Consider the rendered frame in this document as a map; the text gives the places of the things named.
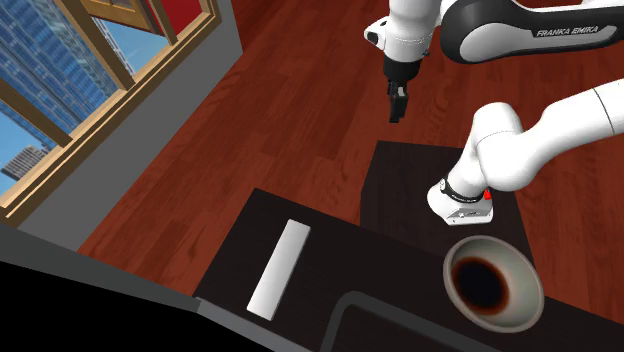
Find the wooden framed window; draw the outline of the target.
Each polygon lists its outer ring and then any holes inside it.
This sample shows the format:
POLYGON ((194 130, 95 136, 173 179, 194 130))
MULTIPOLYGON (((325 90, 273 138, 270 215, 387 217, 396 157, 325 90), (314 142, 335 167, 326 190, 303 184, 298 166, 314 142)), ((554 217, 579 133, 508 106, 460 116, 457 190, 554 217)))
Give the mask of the wooden framed window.
POLYGON ((0 160, 0 223, 17 227, 221 22, 216 0, 0 0, 1 124, 42 143, 0 160), (162 35, 131 73, 98 14, 162 35))

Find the white flat rectangular bar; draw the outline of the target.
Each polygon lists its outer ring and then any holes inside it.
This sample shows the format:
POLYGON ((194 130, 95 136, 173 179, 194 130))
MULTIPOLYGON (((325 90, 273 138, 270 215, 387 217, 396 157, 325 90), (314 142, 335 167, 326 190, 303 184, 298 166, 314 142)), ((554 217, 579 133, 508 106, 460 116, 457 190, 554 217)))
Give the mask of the white flat rectangular bar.
POLYGON ((250 313, 273 320, 310 232, 306 224, 287 221, 246 306, 250 313))

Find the dark sink with grey rim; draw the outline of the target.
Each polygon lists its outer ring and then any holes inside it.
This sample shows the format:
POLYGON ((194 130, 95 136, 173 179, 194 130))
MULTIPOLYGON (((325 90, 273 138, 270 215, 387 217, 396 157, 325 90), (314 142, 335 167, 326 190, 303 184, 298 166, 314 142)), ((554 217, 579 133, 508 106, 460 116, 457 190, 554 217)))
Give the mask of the dark sink with grey rim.
POLYGON ((360 291, 347 292, 337 301, 331 313, 319 352, 331 352, 343 315, 346 309, 351 306, 402 326, 430 340, 437 341, 458 352, 501 352, 494 347, 360 291))

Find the grey bowl with dark inside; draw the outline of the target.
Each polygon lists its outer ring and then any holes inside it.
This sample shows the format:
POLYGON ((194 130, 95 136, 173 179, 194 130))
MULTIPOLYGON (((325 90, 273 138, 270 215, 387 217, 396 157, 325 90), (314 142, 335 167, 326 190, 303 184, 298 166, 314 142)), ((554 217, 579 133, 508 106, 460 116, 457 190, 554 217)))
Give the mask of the grey bowl with dark inside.
POLYGON ((454 306, 486 330, 525 331, 544 310, 544 290, 534 266, 501 239, 477 235, 458 241, 445 255, 442 273, 454 306))

